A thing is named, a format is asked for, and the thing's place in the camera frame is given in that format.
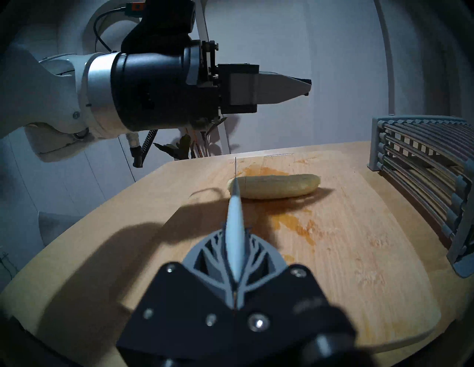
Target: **bolt head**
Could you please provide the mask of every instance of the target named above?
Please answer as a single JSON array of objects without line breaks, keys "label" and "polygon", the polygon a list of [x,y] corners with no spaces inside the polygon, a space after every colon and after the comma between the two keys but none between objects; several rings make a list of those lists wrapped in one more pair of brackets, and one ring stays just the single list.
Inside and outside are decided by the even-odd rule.
[{"label": "bolt head", "polygon": [[153,316],[153,310],[151,308],[147,308],[144,312],[143,312],[143,318],[145,320],[149,320],[151,319],[151,317]]},{"label": "bolt head", "polygon": [[253,313],[247,323],[250,330],[255,332],[265,331],[270,327],[270,320],[262,313]]},{"label": "bolt head", "polygon": [[294,268],[290,271],[296,278],[304,278],[306,276],[306,271],[300,268]]},{"label": "bolt head", "polygon": [[217,321],[217,316],[213,313],[210,313],[206,317],[206,325],[207,326],[213,326]]}]

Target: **wooden cutting board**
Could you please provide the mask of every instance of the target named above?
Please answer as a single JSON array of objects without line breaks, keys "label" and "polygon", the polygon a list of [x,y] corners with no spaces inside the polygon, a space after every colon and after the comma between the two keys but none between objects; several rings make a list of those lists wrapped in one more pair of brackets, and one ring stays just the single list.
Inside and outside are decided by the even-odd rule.
[{"label": "wooden cutting board", "polygon": [[[288,264],[311,269],[329,301],[358,330],[359,345],[390,350],[426,337],[441,315],[425,269],[382,199],[340,152],[307,152],[237,161],[238,176],[314,173],[315,193],[278,200],[243,199],[245,223]],[[226,220],[234,160],[219,162],[163,226],[159,243],[121,303],[133,310],[158,269],[181,261]]]}]

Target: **banana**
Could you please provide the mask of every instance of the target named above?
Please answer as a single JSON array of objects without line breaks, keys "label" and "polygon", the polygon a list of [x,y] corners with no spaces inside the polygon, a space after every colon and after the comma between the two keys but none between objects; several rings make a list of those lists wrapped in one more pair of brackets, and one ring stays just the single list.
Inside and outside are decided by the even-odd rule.
[{"label": "banana", "polygon": [[[227,189],[232,192],[232,182]],[[309,194],[318,188],[321,177],[311,174],[290,176],[249,176],[237,177],[240,196],[247,199],[281,199]]]}]

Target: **gray 3d-printed holder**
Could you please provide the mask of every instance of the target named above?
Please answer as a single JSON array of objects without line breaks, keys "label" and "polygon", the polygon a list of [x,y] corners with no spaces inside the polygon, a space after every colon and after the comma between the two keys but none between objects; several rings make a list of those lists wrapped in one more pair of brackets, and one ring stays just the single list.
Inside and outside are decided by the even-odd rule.
[{"label": "gray 3d-printed holder", "polygon": [[215,231],[196,244],[182,264],[230,309],[239,310],[244,306],[247,292],[254,291],[279,275],[287,265],[271,244],[246,230],[246,265],[240,282],[235,284],[225,260],[227,256],[224,231],[225,229]]},{"label": "gray 3d-printed holder", "polygon": [[447,258],[460,277],[474,273],[474,126],[452,116],[372,119],[372,171],[407,190],[451,240]]}]

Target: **gray dish rack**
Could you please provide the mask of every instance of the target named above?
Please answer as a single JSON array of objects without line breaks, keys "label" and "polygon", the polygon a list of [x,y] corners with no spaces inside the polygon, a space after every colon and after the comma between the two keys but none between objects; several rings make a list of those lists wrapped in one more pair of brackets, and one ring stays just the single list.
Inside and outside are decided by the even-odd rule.
[{"label": "gray dish rack", "polygon": [[403,187],[451,242],[460,277],[474,273],[474,126],[452,116],[372,119],[368,167]]}]

